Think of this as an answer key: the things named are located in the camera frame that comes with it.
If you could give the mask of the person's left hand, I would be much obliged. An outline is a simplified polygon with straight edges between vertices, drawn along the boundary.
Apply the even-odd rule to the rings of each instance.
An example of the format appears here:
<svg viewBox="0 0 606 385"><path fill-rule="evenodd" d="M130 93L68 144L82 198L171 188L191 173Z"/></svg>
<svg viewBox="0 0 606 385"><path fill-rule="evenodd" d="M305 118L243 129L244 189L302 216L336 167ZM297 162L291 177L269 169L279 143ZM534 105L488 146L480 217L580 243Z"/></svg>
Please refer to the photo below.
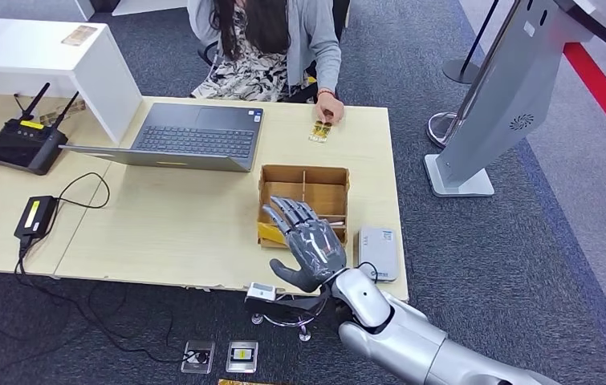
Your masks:
<svg viewBox="0 0 606 385"><path fill-rule="evenodd" d="M344 104L332 93L323 90L317 95L315 111L321 122L337 124L344 117Z"/></svg>

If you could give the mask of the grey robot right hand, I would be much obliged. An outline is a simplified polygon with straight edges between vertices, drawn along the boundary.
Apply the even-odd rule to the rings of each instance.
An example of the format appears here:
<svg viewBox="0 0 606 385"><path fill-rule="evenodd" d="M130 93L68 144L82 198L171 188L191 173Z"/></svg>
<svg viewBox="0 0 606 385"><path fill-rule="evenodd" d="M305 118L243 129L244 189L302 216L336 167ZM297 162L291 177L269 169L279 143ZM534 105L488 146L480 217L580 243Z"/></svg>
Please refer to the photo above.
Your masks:
<svg viewBox="0 0 606 385"><path fill-rule="evenodd" d="M305 293L313 293L347 267L347 254L328 220L305 202L272 196L263 211L283 235L299 269L270 260L274 274Z"/></svg>

